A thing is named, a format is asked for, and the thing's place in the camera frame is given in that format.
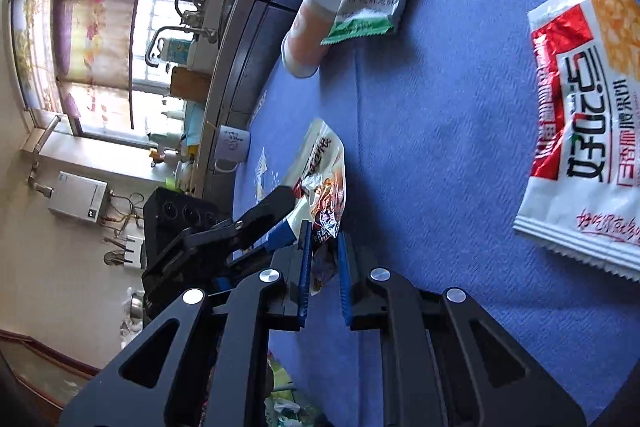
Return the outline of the pink white paper cup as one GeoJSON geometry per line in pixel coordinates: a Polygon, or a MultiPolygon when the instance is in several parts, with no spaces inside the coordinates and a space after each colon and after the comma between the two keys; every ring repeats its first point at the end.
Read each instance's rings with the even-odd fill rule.
{"type": "Polygon", "coordinates": [[[303,0],[293,23],[283,38],[281,58],[296,78],[309,78],[317,72],[329,46],[322,41],[329,35],[342,0],[303,0]]]}

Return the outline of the red white noodle snack bag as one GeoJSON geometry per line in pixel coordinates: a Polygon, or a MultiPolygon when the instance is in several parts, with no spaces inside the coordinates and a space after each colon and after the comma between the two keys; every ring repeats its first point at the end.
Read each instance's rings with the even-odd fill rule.
{"type": "Polygon", "coordinates": [[[513,228],[564,257],[639,278],[639,3],[529,11],[538,136],[513,228]]]}

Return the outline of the green white tea packet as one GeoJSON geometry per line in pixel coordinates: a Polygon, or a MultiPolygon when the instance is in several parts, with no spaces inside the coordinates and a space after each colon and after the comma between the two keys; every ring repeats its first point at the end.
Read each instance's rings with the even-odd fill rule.
{"type": "Polygon", "coordinates": [[[324,46],[349,39],[393,34],[407,0],[342,0],[324,46]]]}

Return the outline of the chrome kitchen faucet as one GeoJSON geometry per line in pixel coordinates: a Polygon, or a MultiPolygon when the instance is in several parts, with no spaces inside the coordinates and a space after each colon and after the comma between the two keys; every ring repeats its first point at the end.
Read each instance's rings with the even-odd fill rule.
{"type": "Polygon", "coordinates": [[[180,31],[191,35],[188,54],[180,65],[195,72],[211,72],[222,34],[221,10],[215,11],[217,0],[174,0],[174,9],[180,22],[177,25],[163,25],[158,28],[146,46],[144,61],[152,68],[161,62],[179,62],[171,53],[167,39],[160,35],[164,31],[180,31]]]}

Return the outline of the grey kitchen cabinets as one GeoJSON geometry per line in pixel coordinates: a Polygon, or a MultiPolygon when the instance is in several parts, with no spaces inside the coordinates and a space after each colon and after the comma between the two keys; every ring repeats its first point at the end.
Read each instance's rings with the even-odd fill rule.
{"type": "Polygon", "coordinates": [[[234,176],[215,168],[218,128],[244,129],[302,0],[233,0],[205,105],[194,195],[232,211],[234,176]]]}

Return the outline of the white enamel mug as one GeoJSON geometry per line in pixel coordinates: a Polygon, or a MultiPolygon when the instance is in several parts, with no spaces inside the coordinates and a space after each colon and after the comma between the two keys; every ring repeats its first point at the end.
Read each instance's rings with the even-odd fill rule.
{"type": "Polygon", "coordinates": [[[214,150],[213,170],[234,173],[246,161],[250,151],[250,132],[229,126],[220,126],[214,150]]]}

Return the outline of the wooden cutting board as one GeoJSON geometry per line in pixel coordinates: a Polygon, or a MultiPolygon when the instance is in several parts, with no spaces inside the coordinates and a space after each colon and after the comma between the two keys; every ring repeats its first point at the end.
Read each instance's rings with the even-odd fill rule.
{"type": "Polygon", "coordinates": [[[182,66],[171,69],[169,94],[173,98],[205,105],[212,76],[202,72],[191,72],[182,66]]]}

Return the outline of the blue patterned tablecloth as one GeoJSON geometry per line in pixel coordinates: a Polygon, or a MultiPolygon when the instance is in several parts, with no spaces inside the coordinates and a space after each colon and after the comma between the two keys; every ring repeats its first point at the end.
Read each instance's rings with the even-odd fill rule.
{"type": "Polygon", "coordinates": [[[638,361],[639,286],[513,231],[537,135],[527,14],[544,1],[408,0],[396,34],[334,46],[311,78],[274,64],[234,209],[323,119],[344,143],[356,249],[428,291],[469,291],[594,421],[638,361]]]}

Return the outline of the white wall water heater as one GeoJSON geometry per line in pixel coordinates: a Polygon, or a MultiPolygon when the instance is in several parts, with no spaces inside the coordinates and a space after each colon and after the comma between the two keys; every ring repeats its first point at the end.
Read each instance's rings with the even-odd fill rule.
{"type": "Polygon", "coordinates": [[[48,209],[56,215],[96,223],[102,216],[107,196],[106,182],[60,171],[49,198],[48,209]]]}

